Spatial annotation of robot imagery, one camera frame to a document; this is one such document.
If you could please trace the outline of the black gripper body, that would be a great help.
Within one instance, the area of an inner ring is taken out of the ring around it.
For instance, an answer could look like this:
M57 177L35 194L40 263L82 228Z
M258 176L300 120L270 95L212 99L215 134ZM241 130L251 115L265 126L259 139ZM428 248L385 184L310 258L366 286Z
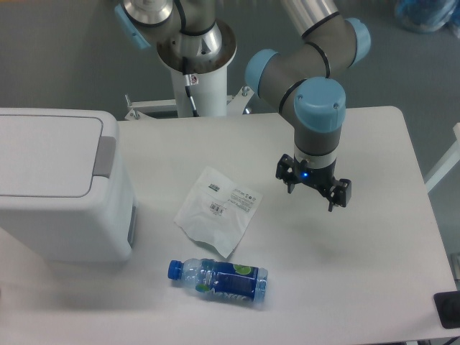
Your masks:
M304 184L316 189L319 193L329 193L334 187L334 170L336 161L320 169L313 169L306 166L304 162L298 162L290 158L290 168L293 173L293 180L289 184L289 192L292 193L295 185Z

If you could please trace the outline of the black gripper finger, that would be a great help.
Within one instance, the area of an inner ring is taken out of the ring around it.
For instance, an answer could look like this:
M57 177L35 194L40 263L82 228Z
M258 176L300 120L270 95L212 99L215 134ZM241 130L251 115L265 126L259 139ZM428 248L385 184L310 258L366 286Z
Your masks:
M277 163L275 177L283 181L289 194L293 192L295 185L298 183L298 178L295 174L295 161L291 156L282 155Z
M321 187L321 195L328 200L328 212L335 207L345 208L351 199L351 181L332 178Z

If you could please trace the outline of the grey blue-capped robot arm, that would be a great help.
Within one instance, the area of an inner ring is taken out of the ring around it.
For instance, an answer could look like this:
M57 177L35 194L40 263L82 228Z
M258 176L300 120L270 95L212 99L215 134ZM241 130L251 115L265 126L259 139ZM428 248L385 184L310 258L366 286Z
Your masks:
M358 19L342 17L333 1L283 6L303 44L288 56L257 52L247 63L245 83L293 127L295 152L280 158L277 179L288 190L307 185L330 207L345 207L351 182L336 179L334 169L346 94L335 75L367 55L370 33ZM236 53L234 32L216 16L214 1L119 1L115 13L134 43L154 47L170 69L179 116L226 113L225 82L201 91L205 76L225 71Z

